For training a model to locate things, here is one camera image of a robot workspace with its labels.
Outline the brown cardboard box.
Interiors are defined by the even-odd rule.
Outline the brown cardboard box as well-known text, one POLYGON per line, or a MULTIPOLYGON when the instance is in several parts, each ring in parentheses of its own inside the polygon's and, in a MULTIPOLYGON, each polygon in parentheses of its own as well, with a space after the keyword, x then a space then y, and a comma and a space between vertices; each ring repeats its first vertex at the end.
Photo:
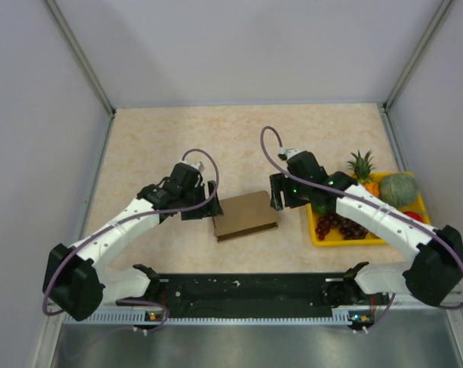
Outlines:
POLYGON ((278 227, 280 216, 265 190, 220 201, 223 214, 213 217, 217 242, 226 242, 278 227))

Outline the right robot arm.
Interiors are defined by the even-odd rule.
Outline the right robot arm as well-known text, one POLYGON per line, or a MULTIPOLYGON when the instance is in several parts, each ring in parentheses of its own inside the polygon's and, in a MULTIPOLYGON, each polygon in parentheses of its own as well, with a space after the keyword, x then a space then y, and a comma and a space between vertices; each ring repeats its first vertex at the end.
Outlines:
POLYGON ((347 174, 327 174, 311 152, 281 149, 280 157, 287 168, 271 176, 272 207, 326 205, 405 257, 403 262, 359 264, 344 284, 349 301, 359 304, 378 293, 407 294, 431 307, 463 308, 463 244, 457 229, 410 218, 347 174))

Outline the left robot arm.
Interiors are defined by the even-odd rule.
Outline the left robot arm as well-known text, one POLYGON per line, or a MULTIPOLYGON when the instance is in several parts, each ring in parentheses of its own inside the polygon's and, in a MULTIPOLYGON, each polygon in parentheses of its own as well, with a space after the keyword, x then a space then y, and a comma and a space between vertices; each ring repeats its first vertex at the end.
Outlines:
POLYGON ((155 302, 160 286, 150 269, 135 265, 111 271, 109 263, 141 235, 180 215, 183 221, 220 215, 219 179, 205 181, 201 163, 177 163, 158 184, 143 187, 130 204, 95 233, 73 243, 58 244, 48 256, 42 291, 42 310, 51 316, 49 302, 76 321, 99 307, 126 298, 155 302))

